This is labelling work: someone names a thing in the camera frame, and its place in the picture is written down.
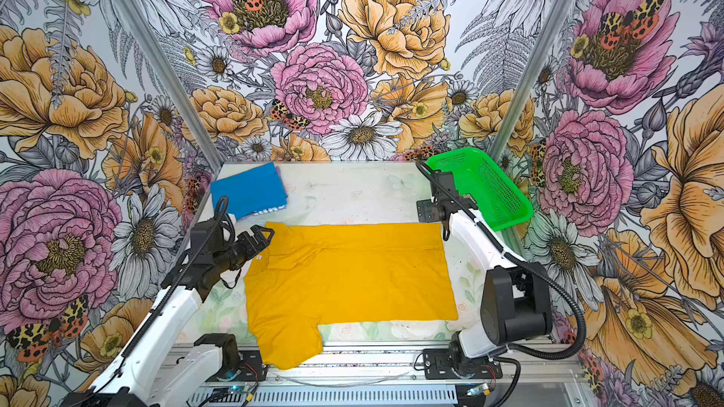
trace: pink peony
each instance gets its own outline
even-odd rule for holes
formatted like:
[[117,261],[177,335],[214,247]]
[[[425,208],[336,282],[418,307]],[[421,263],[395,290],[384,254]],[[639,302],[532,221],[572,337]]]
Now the pink peony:
[[324,135],[330,125],[367,106],[367,83],[357,62],[318,43],[296,47],[286,62],[271,68],[276,98],[291,113],[310,120],[307,128]]
[[234,0],[204,0],[209,18],[218,20],[221,34],[233,41],[240,60],[266,57],[309,41],[316,31],[317,0],[265,0],[259,11],[235,6]]
[[633,109],[659,85],[676,57],[666,57],[678,13],[669,15],[671,0],[658,10],[659,22],[642,40],[622,38],[613,49],[601,45],[604,14],[626,16],[643,0],[593,0],[584,21],[574,28],[571,56],[558,74],[559,88],[590,107],[606,107],[620,115]]
[[121,209],[99,184],[69,170],[0,186],[0,326],[5,333],[49,323],[86,294],[103,303],[116,285],[109,271]]
[[546,140],[541,209],[566,216],[582,236],[604,232],[629,201],[634,183],[625,153],[626,137],[616,120],[601,110],[564,112]]

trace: table surface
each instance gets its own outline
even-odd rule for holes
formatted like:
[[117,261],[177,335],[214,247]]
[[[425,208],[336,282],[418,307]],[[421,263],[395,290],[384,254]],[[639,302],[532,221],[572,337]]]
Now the table surface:
[[[226,164],[219,179],[260,164]],[[287,208],[250,216],[235,224],[237,234],[251,225],[357,225],[417,222],[416,202],[430,197],[429,182],[413,162],[276,163],[287,190]],[[213,216],[204,204],[199,220]],[[457,304],[457,321],[384,321],[321,325],[325,343],[337,341],[449,340],[457,330],[479,321],[484,273],[457,239],[445,242],[448,273]],[[218,283],[187,323],[177,342],[191,343],[204,333],[234,333],[240,344],[255,343],[249,333],[242,278],[232,290]],[[232,282],[235,274],[222,277]]]

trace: wall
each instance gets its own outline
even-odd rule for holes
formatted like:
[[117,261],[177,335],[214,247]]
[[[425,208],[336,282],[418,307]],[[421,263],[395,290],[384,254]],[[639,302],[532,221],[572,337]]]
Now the wall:
[[601,405],[722,402],[722,24],[722,0],[582,0],[531,92],[520,231],[585,309]]
[[108,0],[0,0],[0,403],[85,389],[212,178]]

